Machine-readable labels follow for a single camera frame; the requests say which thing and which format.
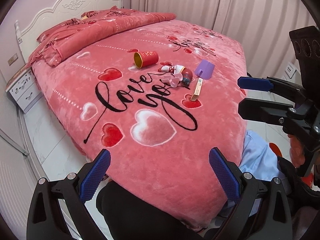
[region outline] blue gripper pad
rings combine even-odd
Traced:
[[[273,84],[268,79],[240,77],[238,79],[238,86],[242,89],[270,91],[273,89]]]
[[[97,160],[94,160],[94,162],[95,164],[79,187],[79,198],[83,204],[93,198],[103,176],[109,168],[111,163],[110,152],[104,150],[100,157]]]
[[[226,193],[228,199],[233,200],[235,204],[237,204],[240,199],[240,182],[233,175],[233,172],[229,167],[230,164],[234,163],[228,162],[222,155],[222,153],[219,151],[219,149],[216,147],[210,150],[209,163],[214,173],[216,174],[223,188],[223,191]]]

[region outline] white headboard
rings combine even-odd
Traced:
[[[45,30],[71,18],[80,19],[84,12],[106,10],[114,5],[122,8],[122,0],[57,0],[52,8],[39,11],[23,31],[20,31],[19,21],[16,20],[14,25],[24,61],[28,61],[39,45],[36,39]]]

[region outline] pink wall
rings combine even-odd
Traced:
[[[20,30],[23,30],[34,15],[43,8],[51,7],[56,0],[17,0],[4,21],[0,25],[0,71],[6,81],[24,65],[17,42],[14,22],[19,20]],[[131,0],[123,0],[125,8],[131,7]],[[9,66],[8,59],[18,53],[18,59]]]

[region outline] pink plastic object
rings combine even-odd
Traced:
[[[165,75],[163,76],[163,78],[161,79],[161,81],[163,83],[168,83],[170,84],[170,86],[176,88],[179,84],[180,81],[182,81],[182,74],[181,73],[177,73],[172,75]]]
[[[195,74],[202,79],[210,79],[214,70],[214,64],[203,59],[195,70]]]

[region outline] nightstand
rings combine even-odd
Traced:
[[[24,113],[42,97],[41,91],[36,84],[31,66],[23,66],[9,80],[6,92],[10,93]]]

